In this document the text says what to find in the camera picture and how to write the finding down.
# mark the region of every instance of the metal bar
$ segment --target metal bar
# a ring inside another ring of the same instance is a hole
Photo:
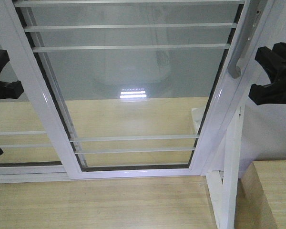
[[[34,148],[34,147],[53,147],[52,144],[27,144],[27,145],[2,145],[0,148]]]
[[[234,228],[244,108],[243,105],[236,110],[225,137],[225,167],[220,229]]]
[[[195,150],[194,147],[144,148],[144,149],[104,149],[104,150],[98,150],[98,151],[75,151],[75,154],[170,152],[170,151],[193,151],[193,150]]]
[[[190,24],[146,24],[146,25],[56,25],[26,26],[25,32],[69,31],[77,29],[134,29],[134,28],[183,28],[194,27],[204,29],[236,28],[236,23],[190,23]]]
[[[190,139],[199,135],[146,135],[146,136],[117,136],[117,137],[78,137],[70,142],[104,142],[104,141],[129,141],[129,140],[162,140],[162,139]]]
[[[0,135],[42,135],[46,134],[45,131],[11,131],[11,132],[0,132]]]
[[[244,0],[52,0],[52,1],[18,1],[15,7],[53,7],[86,6],[90,4],[122,3],[191,3],[192,5],[244,4]]]
[[[5,174],[32,174],[32,173],[64,173],[65,169],[59,166],[11,166],[0,167],[0,175]]]
[[[36,47],[33,52],[55,52],[65,50],[125,50],[125,49],[229,49],[229,44],[175,44],[175,45],[122,45],[122,46],[53,46]]]
[[[208,184],[216,225],[219,229],[221,217],[221,203],[223,197],[223,183],[221,181],[219,171],[208,172],[205,178]]]

